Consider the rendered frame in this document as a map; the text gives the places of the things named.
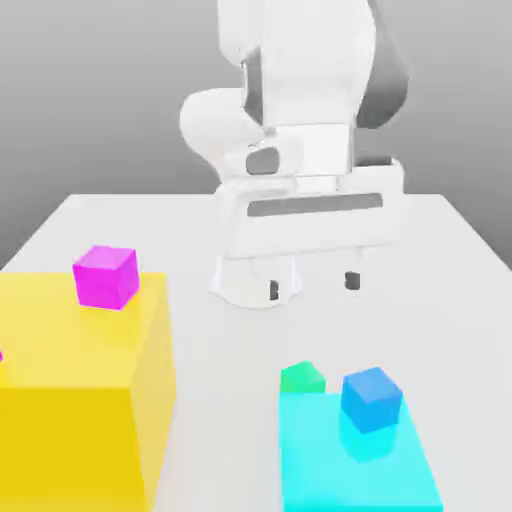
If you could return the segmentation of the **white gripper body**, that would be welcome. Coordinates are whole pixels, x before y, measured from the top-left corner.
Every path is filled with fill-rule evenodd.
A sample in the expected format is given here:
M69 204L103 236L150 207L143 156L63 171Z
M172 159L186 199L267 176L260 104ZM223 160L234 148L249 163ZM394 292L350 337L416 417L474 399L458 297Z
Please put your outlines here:
M336 192L298 193L291 178L233 181L217 190L221 254L230 259L294 255L394 243L404 210L404 170L359 166Z

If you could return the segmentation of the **small green cube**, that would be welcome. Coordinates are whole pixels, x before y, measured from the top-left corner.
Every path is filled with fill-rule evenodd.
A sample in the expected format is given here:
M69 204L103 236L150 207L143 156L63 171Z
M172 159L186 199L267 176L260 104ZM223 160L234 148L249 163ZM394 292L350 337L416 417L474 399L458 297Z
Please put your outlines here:
M281 370L281 393L324 393L325 391L326 379L311 361L302 361Z

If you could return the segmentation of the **small blue cube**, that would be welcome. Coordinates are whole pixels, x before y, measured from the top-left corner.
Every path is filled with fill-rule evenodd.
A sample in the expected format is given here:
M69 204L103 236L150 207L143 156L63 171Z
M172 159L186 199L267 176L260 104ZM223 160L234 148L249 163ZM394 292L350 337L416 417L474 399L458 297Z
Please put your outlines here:
M343 378L341 409L362 434L398 423L402 390L381 367Z

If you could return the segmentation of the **small cyan cube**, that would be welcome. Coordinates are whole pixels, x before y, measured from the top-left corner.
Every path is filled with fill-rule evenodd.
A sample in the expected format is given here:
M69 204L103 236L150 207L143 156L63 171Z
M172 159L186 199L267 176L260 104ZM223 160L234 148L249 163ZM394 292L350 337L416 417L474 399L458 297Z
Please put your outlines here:
M361 433L351 418L340 411L339 438L346 453L355 461L365 463L389 455L394 447L398 425Z

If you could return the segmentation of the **small magenta cube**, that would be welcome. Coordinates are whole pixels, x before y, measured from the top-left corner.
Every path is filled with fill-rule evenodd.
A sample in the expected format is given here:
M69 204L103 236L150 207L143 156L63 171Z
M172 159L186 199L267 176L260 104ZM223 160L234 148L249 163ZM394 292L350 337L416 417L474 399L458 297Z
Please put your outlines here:
M139 290L134 249L95 245L72 270L82 306L122 310Z

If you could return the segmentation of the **large cyan box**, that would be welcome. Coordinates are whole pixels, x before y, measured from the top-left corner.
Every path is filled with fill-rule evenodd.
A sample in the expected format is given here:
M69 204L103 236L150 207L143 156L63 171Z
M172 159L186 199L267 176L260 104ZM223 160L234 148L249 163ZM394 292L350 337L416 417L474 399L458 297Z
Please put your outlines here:
M282 393L278 402L283 512L443 512L406 404L392 452L359 463L339 438L341 396Z

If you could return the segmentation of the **large yellow box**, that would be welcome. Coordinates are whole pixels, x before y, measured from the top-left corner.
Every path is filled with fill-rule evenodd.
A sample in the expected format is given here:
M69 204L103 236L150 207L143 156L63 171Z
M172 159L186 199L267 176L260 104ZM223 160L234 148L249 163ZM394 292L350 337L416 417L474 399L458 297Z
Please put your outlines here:
M167 279L121 310L0 273L0 512L152 512L176 396Z

